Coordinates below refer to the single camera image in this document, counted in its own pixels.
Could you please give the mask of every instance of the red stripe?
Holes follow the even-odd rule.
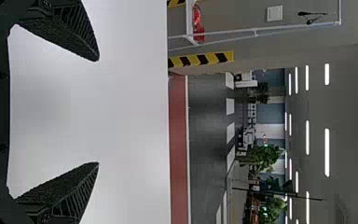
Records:
[[[187,224],[186,79],[170,80],[170,163],[172,224]]]

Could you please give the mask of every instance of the floor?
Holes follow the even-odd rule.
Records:
[[[227,155],[235,144],[235,138],[227,142],[227,126],[236,121],[236,113],[227,115],[227,98],[235,95],[225,74],[188,77],[191,223],[216,223],[223,204]]]

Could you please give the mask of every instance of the red fire extinguisher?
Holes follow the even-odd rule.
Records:
[[[194,18],[194,34],[202,34],[205,33],[205,28],[201,24],[201,9],[200,6],[196,3],[193,6],[193,18]],[[205,35],[195,35],[194,40],[198,42],[205,41]]]

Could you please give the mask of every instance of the black light fixture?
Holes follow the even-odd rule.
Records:
[[[317,20],[319,20],[322,16],[328,15],[328,13],[325,12],[306,12],[306,11],[300,11],[297,13],[299,17],[304,17],[307,20],[307,25],[311,25]],[[313,19],[309,19],[307,16],[318,16]]]

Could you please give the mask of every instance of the yellow and black striped barrier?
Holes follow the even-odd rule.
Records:
[[[185,4],[186,0],[167,0],[167,7],[179,7]]]
[[[234,62],[234,50],[171,57],[168,59],[168,67],[175,68],[232,62]]]

